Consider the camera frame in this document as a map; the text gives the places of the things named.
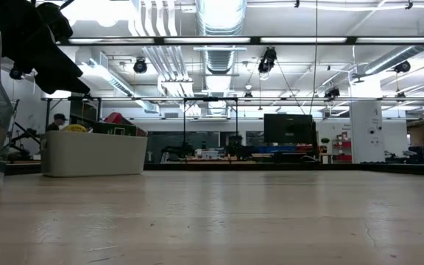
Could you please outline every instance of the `black screen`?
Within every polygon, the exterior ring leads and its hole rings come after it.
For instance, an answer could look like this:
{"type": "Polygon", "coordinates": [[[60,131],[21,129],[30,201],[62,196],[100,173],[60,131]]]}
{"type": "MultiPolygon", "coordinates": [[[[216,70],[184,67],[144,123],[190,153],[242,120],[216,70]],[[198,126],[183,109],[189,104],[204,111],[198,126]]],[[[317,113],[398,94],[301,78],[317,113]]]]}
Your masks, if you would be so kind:
{"type": "Polygon", "coordinates": [[[312,144],[312,123],[312,115],[264,114],[264,141],[312,144]]]}

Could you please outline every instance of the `ceiling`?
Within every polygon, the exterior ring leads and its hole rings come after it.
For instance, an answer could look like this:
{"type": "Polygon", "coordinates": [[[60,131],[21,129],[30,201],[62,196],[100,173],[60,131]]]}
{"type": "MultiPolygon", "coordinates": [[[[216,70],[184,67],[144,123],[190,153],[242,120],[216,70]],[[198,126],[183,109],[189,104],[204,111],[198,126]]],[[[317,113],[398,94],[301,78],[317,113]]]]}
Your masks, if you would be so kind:
{"type": "MultiPolygon", "coordinates": [[[[294,8],[295,1],[252,1],[249,0],[242,35],[248,36],[291,36],[291,35],[378,35],[378,36],[415,36],[424,32],[424,8],[415,8],[424,5],[424,0],[417,0],[410,10],[377,10],[377,11],[330,11],[310,8],[315,1],[301,0],[301,7],[294,8]]],[[[408,0],[321,0],[320,7],[332,8],[363,8],[396,7],[407,5],[408,0]]],[[[116,5],[128,4],[128,1],[111,1],[113,8],[116,5]]],[[[176,26],[181,35],[197,35],[196,13],[194,0],[177,0],[175,2],[176,26]]],[[[131,36],[127,21],[119,13],[118,22],[112,27],[100,26],[96,21],[77,21],[73,25],[74,37],[106,37],[131,36]]],[[[347,69],[354,62],[352,46],[276,46],[279,66],[276,65],[270,72],[269,79],[260,81],[257,75],[256,62],[265,51],[265,46],[248,46],[245,52],[239,52],[230,85],[232,94],[242,96],[246,84],[252,85],[253,96],[273,97],[287,96],[289,87],[298,96],[311,95],[312,88],[319,87],[338,70],[347,69]]],[[[356,46],[356,64],[370,63],[383,54],[393,50],[394,46],[356,46]]],[[[122,79],[131,84],[142,96],[159,96],[156,84],[158,73],[149,65],[145,74],[135,74],[133,63],[137,57],[145,56],[138,46],[96,46],[90,47],[92,54],[103,52],[110,59],[109,67],[122,79]]],[[[201,74],[201,54],[193,51],[191,46],[182,47],[188,72],[194,81],[194,92],[199,93],[204,88],[201,74]]],[[[395,82],[394,72],[380,73],[384,94],[393,94],[397,89],[408,88],[424,83],[424,52],[409,59],[411,71],[399,74],[399,81],[395,82]]],[[[84,80],[92,87],[93,93],[109,96],[113,93],[112,87],[102,78],[85,71],[84,80]]],[[[346,94],[349,82],[339,84],[342,94],[346,94]]],[[[424,89],[411,96],[424,96],[424,89]]]]}

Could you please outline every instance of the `person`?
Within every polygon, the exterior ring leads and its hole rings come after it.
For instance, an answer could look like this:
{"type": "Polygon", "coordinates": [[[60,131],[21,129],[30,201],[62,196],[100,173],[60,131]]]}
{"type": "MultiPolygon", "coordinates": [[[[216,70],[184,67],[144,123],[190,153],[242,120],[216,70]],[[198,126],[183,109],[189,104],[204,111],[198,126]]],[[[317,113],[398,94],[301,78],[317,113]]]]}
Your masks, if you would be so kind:
{"type": "Polygon", "coordinates": [[[65,124],[66,118],[62,113],[57,113],[53,116],[54,122],[52,122],[46,129],[46,132],[52,130],[60,130],[60,126],[65,124]]]}

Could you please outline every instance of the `black fabric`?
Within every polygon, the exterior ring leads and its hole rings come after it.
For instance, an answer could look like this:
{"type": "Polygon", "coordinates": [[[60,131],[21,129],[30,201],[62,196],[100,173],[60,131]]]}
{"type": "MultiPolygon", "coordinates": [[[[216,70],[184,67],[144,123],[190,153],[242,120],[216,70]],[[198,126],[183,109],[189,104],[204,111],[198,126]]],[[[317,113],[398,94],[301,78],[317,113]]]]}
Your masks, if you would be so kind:
{"type": "Polygon", "coordinates": [[[58,125],[56,125],[55,123],[52,123],[47,127],[46,132],[49,132],[51,130],[60,130],[60,128],[58,128],[58,125]]]}

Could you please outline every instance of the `cap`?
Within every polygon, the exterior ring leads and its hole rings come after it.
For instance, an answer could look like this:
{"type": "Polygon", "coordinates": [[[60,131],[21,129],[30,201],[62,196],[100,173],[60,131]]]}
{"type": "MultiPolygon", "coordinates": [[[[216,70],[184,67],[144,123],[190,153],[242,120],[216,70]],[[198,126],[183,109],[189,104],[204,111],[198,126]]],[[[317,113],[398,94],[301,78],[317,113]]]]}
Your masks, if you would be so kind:
{"type": "Polygon", "coordinates": [[[53,116],[54,119],[61,119],[63,121],[66,121],[67,119],[65,118],[65,115],[63,115],[62,113],[57,113],[53,116]]]}

